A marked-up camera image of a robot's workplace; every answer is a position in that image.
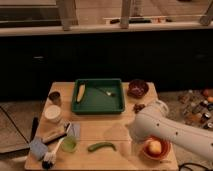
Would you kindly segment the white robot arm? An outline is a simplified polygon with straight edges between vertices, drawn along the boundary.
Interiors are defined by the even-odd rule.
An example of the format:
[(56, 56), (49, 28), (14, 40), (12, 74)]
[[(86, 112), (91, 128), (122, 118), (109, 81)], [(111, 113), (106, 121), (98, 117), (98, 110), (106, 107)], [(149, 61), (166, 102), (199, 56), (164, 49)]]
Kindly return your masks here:
[(169, 108), (163, 101), (148, 103), (128, 125), (132, 140), (141, 142), (152, 135), (213, 162), (213, 131), (170, 120), (166, 117), (168, 113)]

